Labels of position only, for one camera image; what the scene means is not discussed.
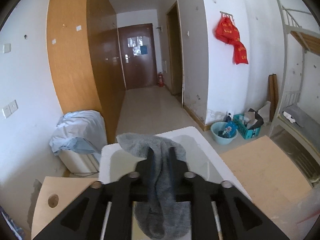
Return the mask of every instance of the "doorway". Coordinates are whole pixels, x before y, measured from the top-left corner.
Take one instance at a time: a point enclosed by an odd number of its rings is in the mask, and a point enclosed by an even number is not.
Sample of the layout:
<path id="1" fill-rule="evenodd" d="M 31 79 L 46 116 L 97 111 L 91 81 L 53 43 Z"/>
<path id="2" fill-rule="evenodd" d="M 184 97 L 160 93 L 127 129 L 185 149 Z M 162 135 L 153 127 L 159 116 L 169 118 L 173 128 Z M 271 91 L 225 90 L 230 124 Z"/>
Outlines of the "doorway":
<path id="1" fill-rule="evenodd" d="M 183 104 L 183 57 L 178 2 L 175 2 L 167 13 L 167 29 L 170 54 L 171 93 Z"/>
<path id="2" fill-rule="evenodd" d="M 126 89 L 157 85 L 153 25 L 119 28 L 119 40 Z"/>

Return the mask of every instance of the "red fire extinguisher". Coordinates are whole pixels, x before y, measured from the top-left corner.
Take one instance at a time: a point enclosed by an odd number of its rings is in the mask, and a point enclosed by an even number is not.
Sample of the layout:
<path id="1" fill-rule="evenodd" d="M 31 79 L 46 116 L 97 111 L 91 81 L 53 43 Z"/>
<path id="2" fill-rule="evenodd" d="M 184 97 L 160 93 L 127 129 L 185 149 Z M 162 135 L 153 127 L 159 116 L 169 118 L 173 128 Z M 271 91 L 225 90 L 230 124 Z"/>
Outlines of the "red fire extinguisher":
<path id="1" fill-rule="evenodd" d="M 159 87 L 163 87 L 163 86 L 164 86 L 163 73 L 162 73 L 162 72 L 160 72 L 160 73 L 158 74 L 158 86 L 159 86 Z"/>

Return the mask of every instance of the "door lock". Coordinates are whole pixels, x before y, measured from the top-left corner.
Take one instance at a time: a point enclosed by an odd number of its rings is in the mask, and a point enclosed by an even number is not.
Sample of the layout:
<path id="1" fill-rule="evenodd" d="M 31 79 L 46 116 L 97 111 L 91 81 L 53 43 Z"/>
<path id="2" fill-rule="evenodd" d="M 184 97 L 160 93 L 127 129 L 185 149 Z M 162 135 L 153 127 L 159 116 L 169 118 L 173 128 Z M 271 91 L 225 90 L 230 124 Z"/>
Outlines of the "door lock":
<path id="1" fill-rule="evenodd" d="M 130 58 L 130 57 L 128 57 L 128 55 L 126 54 L 126 55 L 125 55 L 125 62 L 126 62 L 126 63 L 129 63 L 129 58 Z"/>

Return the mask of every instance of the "wooden cabinet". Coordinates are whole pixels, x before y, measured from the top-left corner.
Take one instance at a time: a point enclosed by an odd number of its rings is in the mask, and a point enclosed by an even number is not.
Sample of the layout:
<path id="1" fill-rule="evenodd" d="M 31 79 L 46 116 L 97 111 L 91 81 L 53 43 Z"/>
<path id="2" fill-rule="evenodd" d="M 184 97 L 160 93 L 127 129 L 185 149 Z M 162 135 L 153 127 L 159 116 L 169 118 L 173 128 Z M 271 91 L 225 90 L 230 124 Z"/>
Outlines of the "wooden cabinet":
<path id="1" fill-rule="evenodd" d="M 125 86 L 109 0 L 50 0 L 47 48 L 63 113 L 99 111 L 114 143 Z"/>

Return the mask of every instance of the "green plastic basket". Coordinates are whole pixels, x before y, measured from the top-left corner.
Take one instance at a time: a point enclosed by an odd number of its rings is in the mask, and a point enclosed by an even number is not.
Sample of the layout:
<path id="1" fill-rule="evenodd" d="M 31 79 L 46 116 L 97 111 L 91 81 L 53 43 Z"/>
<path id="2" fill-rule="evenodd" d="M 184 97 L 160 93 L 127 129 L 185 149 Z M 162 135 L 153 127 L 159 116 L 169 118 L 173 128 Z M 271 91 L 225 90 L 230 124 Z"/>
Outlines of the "green plastic basket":
<path id="1" fill-rule="evenodd" d="M 257 137 L 260 133 L 261 127 L 248 130 L 244 124 L 240 121 L 239 116 L 243 116 L 243 114 L 235 114 L 233 116 L 233 122 L 238 126 L 238 132 L 242 135 L 245 140 L 251 139 L 253 137 Z"/>

